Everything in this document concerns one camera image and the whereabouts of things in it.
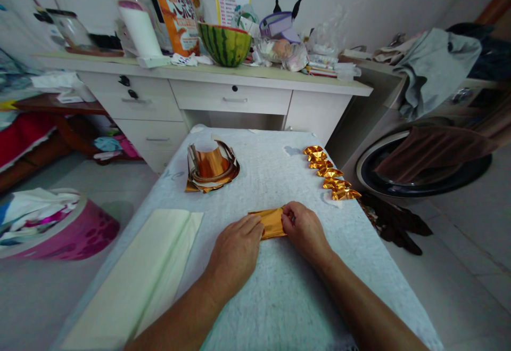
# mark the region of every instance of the washing machine door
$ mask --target washing machine door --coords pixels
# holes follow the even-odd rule
[[[423,198],[463,187],[481,175],[491,164],[491,154],[458,166],[425,169],[410,183],[394,182],[374,171],[410,133],[389,135],[370,146],[357,162],[357,176],[368,190],[395,198]]]

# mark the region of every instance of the forearm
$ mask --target forearm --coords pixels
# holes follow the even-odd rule
[[[427,350],[415,334],[332,253],[314,265],[363,350]]]
[[[192,287],[140,334],[126,351],[198,350],[226,301],[212,296],[211,282],[203,275]]]

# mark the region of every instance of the gray cloth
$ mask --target gray cloth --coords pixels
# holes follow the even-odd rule
[[[480,53],[475,38],[436,28],[424,32],[394,69],[410,78],[401,114],[411,122],[438,107],[468,76]]]

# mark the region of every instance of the watermelon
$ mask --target watermelon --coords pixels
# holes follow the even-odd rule
[[[245,30],[200,22],[198,25],[204,47],[219,65],[236,67],[245,60],[252,41]]]

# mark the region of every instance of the hand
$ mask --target hand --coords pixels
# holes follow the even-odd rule
[[[333,250],[314,211],[299,202],[289,202],[284,206],[282,226],[291,243],[314,268],[330,261]]]
[[[202,276],[215,301],[226,304],[250,278],[264,229],[260,216],[247,215],[220,233]]]

